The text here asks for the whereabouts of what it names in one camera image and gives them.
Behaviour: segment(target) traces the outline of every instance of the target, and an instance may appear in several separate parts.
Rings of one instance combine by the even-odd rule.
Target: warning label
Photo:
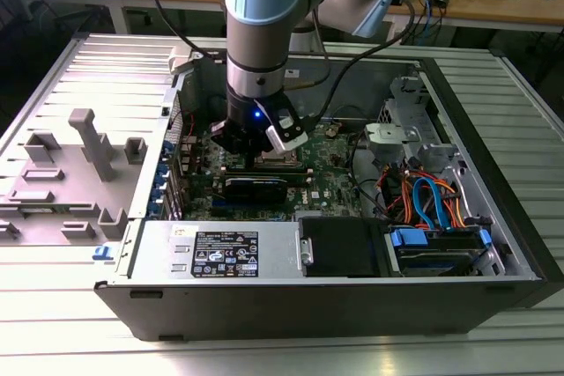
[[[193,277],[258,277],[258,232],[197,232]]]

